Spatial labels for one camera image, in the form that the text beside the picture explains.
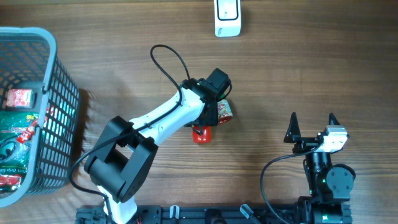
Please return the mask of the green lid jar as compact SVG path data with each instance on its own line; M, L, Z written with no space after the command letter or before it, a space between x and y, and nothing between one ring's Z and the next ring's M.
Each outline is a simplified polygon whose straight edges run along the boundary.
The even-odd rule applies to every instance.
M230 105L226 99L218 102L218 123L223 124L233 118Z

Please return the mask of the red sauce bottle green cap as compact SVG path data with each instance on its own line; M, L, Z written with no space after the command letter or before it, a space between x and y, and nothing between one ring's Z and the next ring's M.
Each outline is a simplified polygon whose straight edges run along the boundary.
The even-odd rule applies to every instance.
M193 126L192 139L196 144L209 143L212 140L211 126Z

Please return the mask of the red sachet stick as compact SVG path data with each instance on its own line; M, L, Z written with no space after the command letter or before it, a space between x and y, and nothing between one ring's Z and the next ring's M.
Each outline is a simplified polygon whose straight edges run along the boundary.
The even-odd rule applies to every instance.
M49 115L53 115L53 110L54 106L51 106L50 108L47 108L46 113L48 113ZM45 116L44 124L47 124L47 120L48 116ZM24 144L26 141L30 140L35 134L35 127L38 125L38 121L38 118L33 120L33 122L31 122L31 124L25 129L25 131L23 131L22 134L17 137L16 141L18 143Z

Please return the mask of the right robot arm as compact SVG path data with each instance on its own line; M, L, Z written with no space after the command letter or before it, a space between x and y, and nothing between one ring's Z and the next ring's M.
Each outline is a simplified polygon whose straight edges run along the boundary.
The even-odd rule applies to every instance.
M294 145L295 156L305 156L303 168L310 192L308 197L301 196L294 203L294 223L353 222L347 202L356 173L347 165L331 161L331 155L342 151L348 139L346 128L332 113L325 129L313 138L301 136L297 114L291 114L284 142Z

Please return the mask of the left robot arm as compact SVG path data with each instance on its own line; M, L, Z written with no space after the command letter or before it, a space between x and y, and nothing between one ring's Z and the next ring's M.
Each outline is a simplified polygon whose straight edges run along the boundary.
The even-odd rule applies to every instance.
M197 143L211 140L211 129L219 124L218 104L231 89L229 76L216 68L206 79L183 81L176 94L153 111L108 122L84 165L105 199L107 223L127 223L136 214L134 196L159 146L174 132L189 127Z

